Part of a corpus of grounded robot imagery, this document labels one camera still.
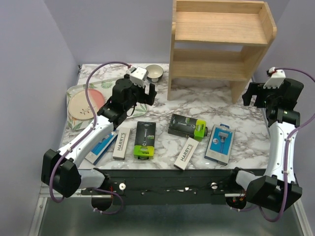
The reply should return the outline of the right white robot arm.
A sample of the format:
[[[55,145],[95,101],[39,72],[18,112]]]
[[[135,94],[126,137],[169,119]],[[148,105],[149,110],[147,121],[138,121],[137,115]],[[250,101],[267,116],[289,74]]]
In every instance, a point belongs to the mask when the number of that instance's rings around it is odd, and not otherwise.
[[[280,212],[302,196],[293,171],[295,135],[291,132],[300,125],[300,114],[294,110],[304,85],[294,79],[284,79],[279,87],[268,88],[264,83],[251,82],[242,95],[248,106],[253,96],[254,106],[264,108],[270,133],[267,168],[262,176],[235,168],[236,175],[226,181],[233,193],[244,189],[247,202]]]

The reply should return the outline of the black green Gillette box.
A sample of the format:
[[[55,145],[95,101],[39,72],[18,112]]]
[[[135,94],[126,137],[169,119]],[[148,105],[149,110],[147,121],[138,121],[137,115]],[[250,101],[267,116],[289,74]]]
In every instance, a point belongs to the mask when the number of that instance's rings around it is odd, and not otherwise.
[[[138,160],[150,160],[155,152],[156,123],[139,121],[136,127],[133,155]]]
[[[201,142],[208,135],[208,127],[204,120],[172,114],[168,134],[193,138]]]

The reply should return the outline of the wooden two-tier shelf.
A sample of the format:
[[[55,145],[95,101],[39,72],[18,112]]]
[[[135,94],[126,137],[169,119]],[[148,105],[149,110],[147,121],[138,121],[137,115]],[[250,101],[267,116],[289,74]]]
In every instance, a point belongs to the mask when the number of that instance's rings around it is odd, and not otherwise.
[[[176,0],[168,80],[226,80],[236,103],[276,35],[265,1]]]

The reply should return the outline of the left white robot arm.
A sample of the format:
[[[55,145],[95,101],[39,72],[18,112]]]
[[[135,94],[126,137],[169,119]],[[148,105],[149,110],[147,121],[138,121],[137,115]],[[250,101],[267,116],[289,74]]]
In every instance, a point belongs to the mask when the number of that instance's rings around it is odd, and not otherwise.
[[[49,149],[43,156],[41,181],[63,197],[72,196],[78,189],[93,188],[98,194],[109,189],[105,175],[97,170],[79,170],[89,152],[107,135],[111,134],[127,118],[127,112],[136,104],[152,106],[157,94],[154,84],[139,85],[132,77],[118,79],[112,88],[112,95],[99,109],[93,122],[70,143],[54,151]]]

